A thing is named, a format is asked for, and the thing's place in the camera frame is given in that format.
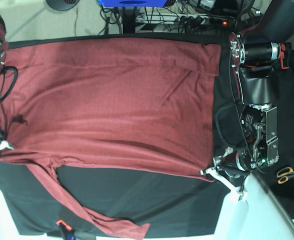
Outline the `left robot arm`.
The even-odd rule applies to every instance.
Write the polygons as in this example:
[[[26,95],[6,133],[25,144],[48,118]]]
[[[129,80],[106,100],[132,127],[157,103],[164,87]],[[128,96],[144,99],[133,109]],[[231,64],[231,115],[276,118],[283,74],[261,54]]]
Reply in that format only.
[[[252,29],[229,34],[228,85],[232,101],[217,108],[214,123],[226,149],[203,170],[223,183],[236,196],[245,193],[244,185],[235,186],[237,178],[246,180],[254,170],[270,167],[279,159],[277,73],[289,69],[294,34],[294,0],[273,0],[260,22]],[[225,136],[220,116],[236,110],[241,141],[231,143]]]

